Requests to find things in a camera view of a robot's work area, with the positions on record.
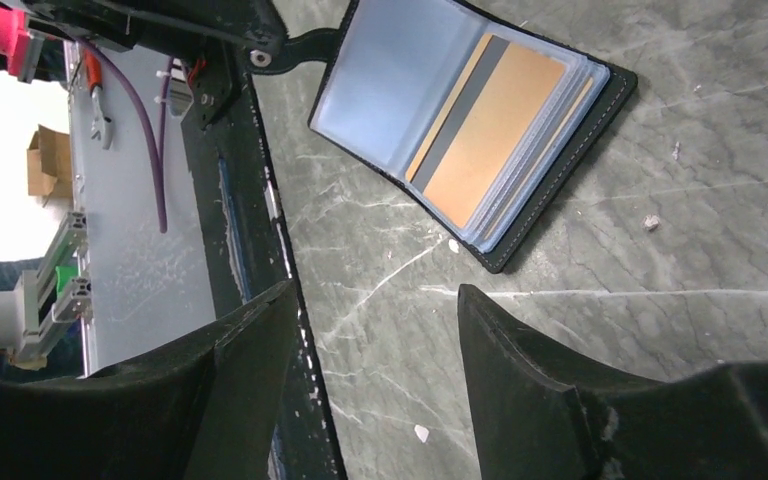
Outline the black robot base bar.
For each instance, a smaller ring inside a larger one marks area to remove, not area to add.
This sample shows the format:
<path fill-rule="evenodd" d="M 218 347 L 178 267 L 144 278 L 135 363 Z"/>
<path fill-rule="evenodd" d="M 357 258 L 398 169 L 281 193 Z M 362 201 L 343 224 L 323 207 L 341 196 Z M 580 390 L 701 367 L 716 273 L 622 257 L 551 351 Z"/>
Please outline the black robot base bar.
<path fill-rule="evenodd" d="M 248 53 L 209 40 L 189 72 L 194 101 L 184 151 L 218 313 L 284 280 L 300 283 Z M 291 351 L 278 376 L 271 451 L 258 472 L 276 479 L 347 476 L 304 296 L 295 297 Z"/>

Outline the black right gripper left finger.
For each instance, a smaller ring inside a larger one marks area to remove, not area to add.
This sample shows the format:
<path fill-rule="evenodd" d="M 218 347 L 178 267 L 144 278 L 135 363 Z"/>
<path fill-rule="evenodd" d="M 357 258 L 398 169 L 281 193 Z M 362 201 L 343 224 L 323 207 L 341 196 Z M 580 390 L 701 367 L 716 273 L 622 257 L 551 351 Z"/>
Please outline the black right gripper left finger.
<path fill-rule="evenodd" d="M 85 379 L 0 381 L 0 479 L 264 479 L 298 299 L 282 281 Z"/>

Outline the black leather card holder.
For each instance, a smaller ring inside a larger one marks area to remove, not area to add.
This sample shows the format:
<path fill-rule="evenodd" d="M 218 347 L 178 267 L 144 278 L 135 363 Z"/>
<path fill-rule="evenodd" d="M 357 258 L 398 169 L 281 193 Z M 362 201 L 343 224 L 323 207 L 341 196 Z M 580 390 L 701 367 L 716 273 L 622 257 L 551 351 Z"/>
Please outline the black leather card holder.
<path fill-rule="evenodd" d="M 336 28 L 246 57 L 325 64 L 312 131 L 501 272 L 637 85 L 635 73 L 465 1 L 353 1 Z"/>

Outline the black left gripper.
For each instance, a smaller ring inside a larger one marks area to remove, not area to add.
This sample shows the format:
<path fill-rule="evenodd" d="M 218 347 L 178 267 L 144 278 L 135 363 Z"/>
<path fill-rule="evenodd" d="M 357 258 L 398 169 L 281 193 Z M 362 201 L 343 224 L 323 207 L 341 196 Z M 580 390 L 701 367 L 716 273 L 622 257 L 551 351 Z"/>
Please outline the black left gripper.
<path fill-rule="evenodd" d="M 223 42 L 276 55 L 288 30 L 272 1 L 40 0 L 1 1 L 28 16 L 33 30 L 63 40 L 84 39 L 124 52 L 137 46 L 194 61 Z"/>

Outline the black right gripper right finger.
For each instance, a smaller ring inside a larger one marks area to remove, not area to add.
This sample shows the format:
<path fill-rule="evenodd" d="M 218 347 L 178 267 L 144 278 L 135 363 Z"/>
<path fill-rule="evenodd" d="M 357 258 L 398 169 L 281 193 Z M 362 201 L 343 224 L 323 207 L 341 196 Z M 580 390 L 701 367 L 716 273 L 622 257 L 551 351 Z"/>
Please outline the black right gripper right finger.
<path fill-rule="evenodd" d="M 633 375 L 458 290 L 469 408 L 485 479 L 768 479 L 768 362 L 679 381 Z"/>

